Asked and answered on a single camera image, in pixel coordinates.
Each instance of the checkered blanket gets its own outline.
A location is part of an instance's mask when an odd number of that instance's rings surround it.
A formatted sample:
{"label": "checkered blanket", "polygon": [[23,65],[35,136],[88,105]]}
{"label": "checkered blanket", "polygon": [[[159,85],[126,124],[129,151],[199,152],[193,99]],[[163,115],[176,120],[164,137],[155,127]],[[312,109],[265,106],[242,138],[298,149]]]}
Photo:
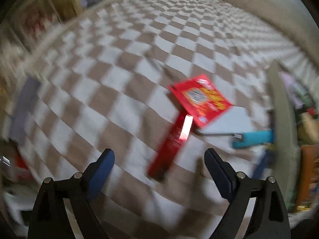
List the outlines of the checkered blanket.
{"label": "checkered blanket", "polygon": [[204,73],[261,130],[268,124],[264,67],[275,57],[291,66],[307,60],[281,33],[229,3],[114,2],[72,25],[37,62],[44,80],[21,152],[42,182],[70,178],[111,148],[115,166],[92,203],[111,237],[209,238],[228,204],[203,166],[204,151],[215,148],[250,175],[262,150],[192,134],[165,182],[148,179],[146,168],[179,112],[167,86]]}

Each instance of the brown and white checkered bedspread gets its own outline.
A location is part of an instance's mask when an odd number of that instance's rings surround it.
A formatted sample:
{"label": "brown and white checkered bedspread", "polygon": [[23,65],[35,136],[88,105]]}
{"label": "brown and white checkered bedspread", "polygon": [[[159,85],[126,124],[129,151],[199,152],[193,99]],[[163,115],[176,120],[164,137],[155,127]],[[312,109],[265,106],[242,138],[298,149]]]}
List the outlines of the brown and white checkered bedspread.
{"label": "brown and white checkered bedspread", "polygon": [[44,81],[21,152],[42,182],[70,178],[111,148],[115,166],[93,204],[111,237],[209,238],[227,202],[197,159],[214,147],[249,175],[261,150],[191,135],[165,182],[148,179],[146,167],[178,115],[167,86],[204,73],[263,129],[264,67],[273,58],[311,64],[280,32],[220,0],[114,2],[70,27],[37,62]]}

